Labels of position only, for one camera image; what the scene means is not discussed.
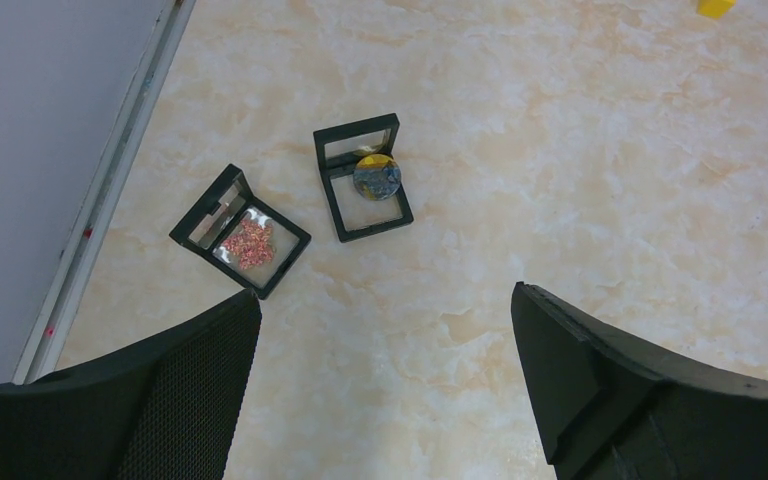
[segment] yellow object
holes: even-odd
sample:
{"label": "yellow object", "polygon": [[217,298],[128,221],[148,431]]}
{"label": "yellow object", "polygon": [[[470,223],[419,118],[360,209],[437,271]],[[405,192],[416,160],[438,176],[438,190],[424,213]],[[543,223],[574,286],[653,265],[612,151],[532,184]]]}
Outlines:
{"label": "yellow object", "polygon": [[699,0],[696,13],[711,18],[720,18],[728,12],[737,0]]}

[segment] white metal edge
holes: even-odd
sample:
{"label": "white metal edge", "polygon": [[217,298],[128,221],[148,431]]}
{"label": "white metal edge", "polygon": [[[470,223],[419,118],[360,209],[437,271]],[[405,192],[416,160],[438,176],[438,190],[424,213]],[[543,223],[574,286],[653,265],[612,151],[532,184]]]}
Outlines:
{"label": "white metal edge", "polygon": [[[160,17],[160,21],[155,28],[155,33],[152,34],[150,40],[150,42],[154,43],[154,48],[146,49],[146,55],[140,62],[137,75],[135,75],[134,81],[132,82],[126,97],[126,102],[130,103],[130,108],[127,111],[123,108],[125,114],[120,114],[120,117],[117,118],[117,124],[114,127],[114,131],[117,135],[116,137],[112,137],[112,139],[115,141],[109,142],[108,146],[105,148],[102,161],[107,162],[107,166],[109,167],[116,150],[120,148],[121,142],[126,142],[121,160],[118,165],[116,165],[116,170],[114,172],[108,172],[108,168],[105,168],[105,170],[102,171],[100,168],[98,172],[100,174],[97,174],[97,178],[94,178],[93,180],[93,184],[90,187],[93,197],[90,197],[90,194],[87,195],[88,201],[81,209],[81,216],[79,217],[78,222],[76,222],[76,227],[69,239],[67,248],[71,248],[71,261],[61,263],[63,271],[61,272],[60,269],[58,270],[58,278],[56,279],[60,282],[60,285],[55,282],[55,284],[52,285],[52,290],[49,292],[49,296],[45,299],[43,310],[37,319],[31,337],[25,348],[25,352],[17,367],[16,374],[14,375],[14,383],[21,384],[33,382],[54,371],[57,366],[57,361],[66,344],[66,337],[68,336],[69,329],[77,314],[81,297],[89,282],[90,274],[92,273],[93,266],[95,265],[95,261],[101,250],[105,233],[110,226],[113,212],[119,202],[119,197],[125,186],[125,181],[130,173],[143,134],[148,126],[151,113],[154,110],[154,105],[160,95],[160,90],[163,87],[166,74],[169,71],[178,44],[183,36],[195,0],[182,0],[177,8],[177,14],[170,20],[171,13],[176,10],[174,8],[176,3],[176,0],[171,0],[169,6],[172,8],[164,9],[164,13]],[[167,21],[171,21],[172,24],[167,28],[163,28]],[[159,45],[164,36],[166,36],[165,43]],[[159,58],[155,54],[158,47],[161,49]],[[150,86],[146,90],[143,89],[143,83],[146,79],[146,74],[149,73],[148,70],[152,61],[155,58],[157,58],[157,63],[154,69],[154,76]],[[142,104],[138,107],[139,111],[132,112],[131,110],[133,109],[134,104],[137,103],[138,96],[143,93],[145,94],[145,98],[143,99]],[[122,137],[123,134],[125,134],[126,125],[128,120],[132,118],[132,115],[136,116],[133,127],[127,139],[123,140]],[[101,199],[102,203],[97,205],[96,202],[99,200],[99,193],[107,178],[111,179],[108,192],[104,198]],[[93,233],[86,241],[83,255],[80,255],[79,258],[75,258],[75,252],[83,239],[83,226],[90,220],[90,215],[96,210],[96,207],[98,209],[98,215],[93,224]],[[68,278],[70,273],[73,273],[73,275],[71,278]],[[44,335],[45,331],[48,329],[53,330],[54,334],[52,336]]]}

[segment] black frame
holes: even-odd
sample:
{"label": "black frame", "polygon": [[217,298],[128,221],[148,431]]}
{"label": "black frame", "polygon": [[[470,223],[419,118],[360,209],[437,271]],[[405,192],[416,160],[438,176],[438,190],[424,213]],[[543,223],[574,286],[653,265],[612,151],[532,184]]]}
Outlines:
{"label": "black frame", "polygon": [[[190,235],[206,216],[213,215],[219,208],[221,208],[222,205],[219,203],[219,200],[234,186],[239,190],[239,196],[245,200],[243,206],[240,207],[238,212],[234,213],[231,221],[229,221],[227,226],[222,229],[222,232],[217,235],[216,239],[211,242],[210,246],[199,246],[190,239]],[[272,218],[272,221],[286,228],[299,239],[296,246],[293,247],[293,250],[290,251],[287,258],[285,258],[281,265],[278,266],[278,269],[263,287],[257,286],[257,284],[240,275],[233,268],[229,267],[213,255],[213,250],[218,247],[228,235],[230,235],[249,207],[254,207],[265,213]],[[195,205],[193,205],[181,221],[175,225],[175,228],[169,232],[169,236],[172,240],[175,240],[176,243],[200,256],[240,285],[253,290],[261,300],[266,300],[266,298],[269,297],[269,294],[272,293],[272,290],[275,289],[278,282],[280,282],[287,273],[287,270],[289,270],[296,259],[299,258],[311,239],[309,233],[302,230],[301,227],[288,220],[287,217],[276,212],[272,207],[255,197],[246,181],[246,176],[243,174],[243,171],[232,164],[225,167],[225,170],[223,170],[216,180],[213,181]]]}
{"label": "black frame", "polygon": [[399,117],[397,117],[395,113],[313,132],[313,141],[316,145],[316,159],[319,163],[319,176],[322,179],[322,186],[325,188],[325,196],[328,198],[328,206],[331,209],[331,218],[334,220],[334,227],[337,229],[337,237],[342,243],[358,240],[360,238],[413,223],[413,212],[411,212],[408,196],[405,193],[404,178],[402,178],[401,187],[395,193],[402,216],[400,218],[376,223],[357,230],[346,230],[343,216],[340,213],[340,206],[337,204],[337,197],[334,194],[334,187],[331,185],[332,179],[353,174],[355,166],[357,166],[358,161],[360,161],[362,157],[353,152],[347,152],[337,155],[336,157],[327,158],[325,156],[325,145],[385,130],[388,131],[387,143],[377,153],[382,153],[391,158],[395,158],[393,157],[393,145],[396,143],[396,134],[399,131]]}

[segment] gray wall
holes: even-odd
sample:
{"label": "gray wall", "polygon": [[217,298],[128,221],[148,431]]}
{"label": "gray wall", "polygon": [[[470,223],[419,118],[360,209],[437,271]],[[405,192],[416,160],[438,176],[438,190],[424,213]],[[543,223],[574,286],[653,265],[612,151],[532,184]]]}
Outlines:
{"label": "gray wall", "polygon": [[165,3],[0,1],[0,383],[13,376]]}

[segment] marble surface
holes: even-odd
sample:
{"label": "marble surface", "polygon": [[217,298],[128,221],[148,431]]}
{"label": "marble surface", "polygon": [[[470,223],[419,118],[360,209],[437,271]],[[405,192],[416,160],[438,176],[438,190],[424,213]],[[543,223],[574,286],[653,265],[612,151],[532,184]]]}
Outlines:
{"label": "marble surface", "polygon": [[[768,379],[768,1],[199,0],[59,366],[238,287],[167,234],[228,163],[313,235],[227,477],[553,478],[514,283]],[[416,221],[340,244],[314,130],[389,112]]]}

